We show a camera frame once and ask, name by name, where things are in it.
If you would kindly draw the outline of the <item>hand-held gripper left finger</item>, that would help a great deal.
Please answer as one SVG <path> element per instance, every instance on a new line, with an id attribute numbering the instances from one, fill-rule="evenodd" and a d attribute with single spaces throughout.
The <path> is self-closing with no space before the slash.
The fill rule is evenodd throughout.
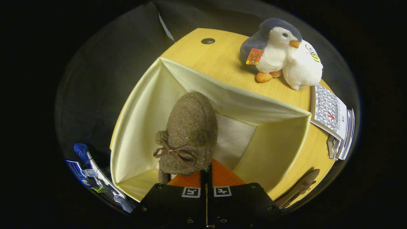
<path id="1" fill-rule="evenodd" d="M 154 184 L 134 210 L 137 229 L 206 229 L 208 173 L 200 171 L 201 187 Z"/>

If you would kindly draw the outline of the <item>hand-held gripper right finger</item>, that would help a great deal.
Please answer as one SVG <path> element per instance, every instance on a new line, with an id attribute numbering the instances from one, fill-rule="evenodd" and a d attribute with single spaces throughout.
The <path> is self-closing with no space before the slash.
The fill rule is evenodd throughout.
<path id="1" fill-rule="evenodd" d="M 208 229 L 265 229 L 280 209 L 258 183 L 243 184 L 217 160 L 207 171 Z"/>

